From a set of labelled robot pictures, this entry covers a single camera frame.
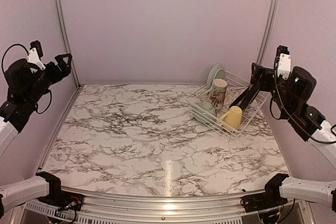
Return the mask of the yellow mug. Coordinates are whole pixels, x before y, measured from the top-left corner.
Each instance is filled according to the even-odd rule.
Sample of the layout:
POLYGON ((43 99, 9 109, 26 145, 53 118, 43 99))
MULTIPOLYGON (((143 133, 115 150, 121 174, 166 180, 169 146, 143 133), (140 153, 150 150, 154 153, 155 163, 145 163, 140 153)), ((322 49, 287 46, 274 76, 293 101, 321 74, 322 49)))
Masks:
POLYGON ((222 121, 222 126, 229 132, 237 130, 241 124, 243 111, 238 106, 232 106, 219 119, 222 121))

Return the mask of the beige patterned mug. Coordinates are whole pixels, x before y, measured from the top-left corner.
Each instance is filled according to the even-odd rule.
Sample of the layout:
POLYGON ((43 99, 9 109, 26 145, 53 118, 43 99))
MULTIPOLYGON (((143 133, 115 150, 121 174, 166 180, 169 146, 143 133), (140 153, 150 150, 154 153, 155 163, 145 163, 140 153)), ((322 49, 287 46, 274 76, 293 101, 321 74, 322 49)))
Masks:
POLYGON ((227 90, 227 82, 223 79, 214 79, 211 91, 209 93, 209 101, 215 110, 222 109, 225 102, 227 90))

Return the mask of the green floral plate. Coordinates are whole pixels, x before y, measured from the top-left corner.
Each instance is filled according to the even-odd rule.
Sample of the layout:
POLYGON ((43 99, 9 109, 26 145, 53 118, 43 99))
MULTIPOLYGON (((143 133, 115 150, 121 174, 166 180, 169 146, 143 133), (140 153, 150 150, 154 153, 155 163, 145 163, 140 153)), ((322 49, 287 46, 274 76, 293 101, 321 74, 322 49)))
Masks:
POLYGON ((226 71, 225 71, 224 66, 221 63, 214 64, 211 70, 209 71, 207 81, 206 81, 207 89, 211 88, 214 79, 226 80, 226 71))

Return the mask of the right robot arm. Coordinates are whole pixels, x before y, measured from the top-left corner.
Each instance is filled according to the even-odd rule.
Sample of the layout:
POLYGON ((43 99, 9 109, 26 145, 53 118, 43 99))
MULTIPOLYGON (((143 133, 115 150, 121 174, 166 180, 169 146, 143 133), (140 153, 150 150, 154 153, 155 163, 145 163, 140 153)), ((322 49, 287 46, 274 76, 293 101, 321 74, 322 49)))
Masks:
MULTIPOLYGON (((278 73, 277 67, 270 69, 255 63, 251 70, 250 86, 231 105, 244 110, 260 91, 270 92, 271 101, 280 109, 280 119, 287 120, 305 142, 335 165, 334 126, 315 107, 307 104, 316 79, 302 67, 294 67, 289 76, 278 73)), ((304 180, 277 173, 265 184, 263 193, 245 195, 240 203, 246 212, 252 212, 286 204, 288 198, 319 203, 335 211, 335 182, 304 180)))

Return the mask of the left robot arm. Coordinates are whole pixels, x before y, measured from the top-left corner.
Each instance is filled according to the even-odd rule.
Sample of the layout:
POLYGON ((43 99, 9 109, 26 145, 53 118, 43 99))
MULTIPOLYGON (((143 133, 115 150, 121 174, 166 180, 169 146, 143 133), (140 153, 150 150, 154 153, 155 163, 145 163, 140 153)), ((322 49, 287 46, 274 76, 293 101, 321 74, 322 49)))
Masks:
MULTIPOLYGON (((31 57, 15 61, 5 71, 8 84, 7 100, 1 105, 1 153, 22 132, 30 116, 37 111, 38 101, 50 92, 50 86, 71 73, 72 55, 55 57, 55 62, 43 64, 31 57)), ((66 202, 61 180, 40 172, 20 182, 1 186, 1 214, 32 199, 46 198, 54 205, 66 202)))

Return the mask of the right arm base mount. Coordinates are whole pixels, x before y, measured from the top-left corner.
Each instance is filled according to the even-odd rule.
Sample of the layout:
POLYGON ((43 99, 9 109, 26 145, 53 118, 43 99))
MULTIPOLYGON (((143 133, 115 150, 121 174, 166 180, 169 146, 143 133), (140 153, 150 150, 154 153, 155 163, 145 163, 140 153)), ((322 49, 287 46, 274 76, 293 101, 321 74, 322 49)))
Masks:
POLYGON ((244 207, 245 212, 254 212, 266 210, 269 208, 283 207, 288 202, 287 198, 272 198, 268 197, 266 193, 258 193, 252 195, 245 195, 241 198, 240 204, 244 207))

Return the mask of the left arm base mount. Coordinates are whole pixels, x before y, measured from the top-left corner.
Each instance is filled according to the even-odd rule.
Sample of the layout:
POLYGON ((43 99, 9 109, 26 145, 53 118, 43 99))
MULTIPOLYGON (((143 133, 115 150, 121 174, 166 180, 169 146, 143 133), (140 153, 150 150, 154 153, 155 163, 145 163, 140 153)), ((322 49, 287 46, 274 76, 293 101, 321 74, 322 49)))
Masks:
POLYGON ((69 209, 80 211, 83 204, 84 195, 62 190, 57 195, 48 195, 39 197, 37 199, 40 202, 58 207, 59 211, 69 209))

